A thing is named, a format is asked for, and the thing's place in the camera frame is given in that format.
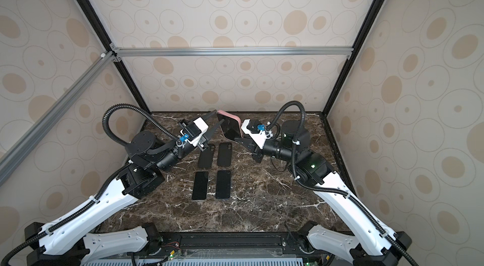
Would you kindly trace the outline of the bare black phone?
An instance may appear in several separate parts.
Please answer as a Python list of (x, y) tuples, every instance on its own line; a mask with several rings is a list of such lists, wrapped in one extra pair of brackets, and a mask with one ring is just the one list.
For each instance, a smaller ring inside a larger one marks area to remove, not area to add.
[(231, 171), (220, 170), (217, 172), (216, 199), (229, 199), (231, 195)]
[(209, 172), (201, 171), (195, 173), (194, 186), (192, 191), (193, 201), (202, 201), (207, 199), (207, 190), (209, 185)]

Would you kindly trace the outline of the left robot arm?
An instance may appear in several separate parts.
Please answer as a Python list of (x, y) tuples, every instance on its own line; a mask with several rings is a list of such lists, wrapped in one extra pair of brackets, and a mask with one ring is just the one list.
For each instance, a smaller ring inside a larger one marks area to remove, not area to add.
[[(130, 142), (122, 140), (110, 128), (113, 113), (128, 109), (140, 113), (169, 137), (163, 142), (151, 131), (141, 131)], [(212, 111), (195, 119), (180, 121), (180, 134), (174, 135), (148, 112), (131, 104), (116, 104), (102, 118), (105, 134), (126, 150), (129, 160), (102, 184), (100, 190), (68, 214), (44, 225), (34, 224), (37, 234), (26, 237), (25, 247), (33, 248), (27, 257), (28, 265), (80, 265), (91, 250), (81, 243), (93, 228), (136, 203), (161, 185), (169, 172), (195, 149), (208, 148), (208, 142), (224, 124), (220, 120), (210, 127), (207, 120)]]

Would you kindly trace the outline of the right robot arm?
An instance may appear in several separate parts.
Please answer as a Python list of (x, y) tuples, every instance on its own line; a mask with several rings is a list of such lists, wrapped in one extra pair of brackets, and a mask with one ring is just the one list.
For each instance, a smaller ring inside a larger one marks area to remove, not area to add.
[(311, 136), (299, 120), (277, 125), (272, 132), (258, 120), (235, 118), (224, 128), (226, 137), (243, 145), (256, 162), (265, 157), (287, 162), (295, 182), (323, 199), (348, 226), (350, 235), (312, 224), (306, 239), (310, 250), (322, 250), (352, 265), (398, 265), (408, 254), (412, 240), (379, 220), (345, 185), (324, 157), (310, 149)]

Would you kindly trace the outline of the horizontal aluminium rail back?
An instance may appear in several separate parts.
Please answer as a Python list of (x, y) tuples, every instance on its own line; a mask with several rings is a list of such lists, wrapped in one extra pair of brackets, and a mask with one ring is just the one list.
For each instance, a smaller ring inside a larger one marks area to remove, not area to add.
[(351, 55), (350, 46), (326, 47), (240, 47), (240, 48), (115, 48), (121, 57), (182, 56), (312, 56)]

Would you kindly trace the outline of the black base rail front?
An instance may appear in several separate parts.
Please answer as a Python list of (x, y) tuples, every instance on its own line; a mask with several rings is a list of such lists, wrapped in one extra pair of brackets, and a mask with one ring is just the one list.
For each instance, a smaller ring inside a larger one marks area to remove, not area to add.
[(294, 231), (160, 233), (141, 249), (96, 237), (92, 245), (84, 265), (332, 265), (336, 259)]

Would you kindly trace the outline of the aluminium rail left wall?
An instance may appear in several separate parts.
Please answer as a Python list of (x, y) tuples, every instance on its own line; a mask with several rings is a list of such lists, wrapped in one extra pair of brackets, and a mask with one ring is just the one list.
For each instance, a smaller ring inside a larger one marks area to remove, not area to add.
[(94, 79), (114, 60), (114, 52), (106, 51), (51, 106), (51, 108), (12, 146), (1, 159), (1, 184), (4, 184), (41, 142), (52, 127), (74, 105)]

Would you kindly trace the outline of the black frame post left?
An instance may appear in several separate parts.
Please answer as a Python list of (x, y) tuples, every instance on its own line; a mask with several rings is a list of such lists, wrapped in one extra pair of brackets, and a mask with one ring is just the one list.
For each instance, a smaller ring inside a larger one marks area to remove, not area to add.
[(137, 102), (138, 106), (146, 112), (151, 113), (151, 110), (149, 109), (144, 98), (142, 97), (141, 92), (135, 84), (134, 79), (129, 73), (125, 63), (122, 61), (121, 57), (117, 55), (117, 52), (115, 52), (116, 46), (111, 40), (111, 37), (108, 35), (108, 32), (103, 22), (101, 21), (100, 16), (97, 14), (97, 11), (93, 7), (90, 0), (75, 1), (80, 7), (87, 21), (89, 22), (101, 45), (105, 48), (106, 51), (112, 52), (115, 55), (114, 65), (117, 68), (117, 71), (119, 72), (124, 83), (126, 84), (129, 92), (132, 94), (134, 100)]

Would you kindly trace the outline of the black frame post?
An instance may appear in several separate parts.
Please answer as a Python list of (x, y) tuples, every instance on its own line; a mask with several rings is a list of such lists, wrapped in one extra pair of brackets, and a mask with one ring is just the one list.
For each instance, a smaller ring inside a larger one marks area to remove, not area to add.
[(101, 21), (100, 16), (97, 14), (97, 11), (93, 7), (90, 0), (75, 1), (80, 7), (87, 21), (89, 22), (101, 45), (105, 48), (106, 51), (112, 52), (115, 55), (114, 65), (117, 68), (117, 71), (119, 72), (124, 83), (126, 84), (129, 92), (132, 94), (134, 100), (137, 102), (138, 106), (146, 112), (151, 113), (151, 110), (149, 109), (144, 98), (142, 97), (141, 92), (135, 84), (134, 79), (129, 73), (125, 63), (122, 61), (121, 57), (117, 55), (117, 52), (115, 52), (116, 46), (111, 40), (111, 37), (108, 35), (108, 32), (103, 22)]
[(381, 11), (383, 8), (383, 5), (386, 0), (373, 0), (372, 4), (370, 5), (370, 8), (367, 12), (367, 15), (365, 16), (362, 25), (359, 29), (359, 32), (357, 34), (357, 37), (355, 38), (355, 42), (352, 46), (353, 51), (352, 54), (349, 56), (349, 58), (345, 61), (341, 72), (339, 73), (339, 76), (336, 80), (336, 83), (334, 84), (334, 87), (332, 88), (332, 91), (330, 93), (330, 96), (328, 98), (328, 101), (325, 105), (325, 108), (323, 109), (321, 115), (322, 118), (327, 118), (328, 115), (330, 114), (331, 109), (333, 108), (336, 99), (338, 98), (341, 89), (343, 88), (347, 77), (349, 76), (352, 67), (359, 56), (360, 52), (362, 51), (363, 45), (365, 44), (368, 35)]

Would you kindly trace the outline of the black frame post right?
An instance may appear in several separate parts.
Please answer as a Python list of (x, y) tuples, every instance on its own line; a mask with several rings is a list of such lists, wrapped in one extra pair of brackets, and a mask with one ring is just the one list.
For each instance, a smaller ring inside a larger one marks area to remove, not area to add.
[(339, 76), (336, 80), (336, 83), (334, 84), (334, 87), (332, 88), (332, 91), (330, 93), (330, 96), (328, 98), (328, 101), (325, 105), (325, 108), (323, 109), (321, 115), (322, 118), (327, 118), (328, 115), (330, 114), (331, 109), (333, 108), (336, 99), (338, 98), (341, 89), (343, 88), (347, 77), (349, 76), (352, 67), (359, 56), (360, 52), (362, 51), (363, 45), (365, 44), (368, 35), (381, 11), (383, 8), (383, 5), (386, 0), (373, 0), (372, 4), (370, 5), (370, 8), (367, 12), (367, 15), (365, 16), (362, 25), (359, 29), (359, 32), (357, 34), (357, 37), (355, 38), (355, 42), (352, 46), (353, 51), (352, 54), (349, 56), (349, 58), (345, 61), (341, 72), (339, 73)]

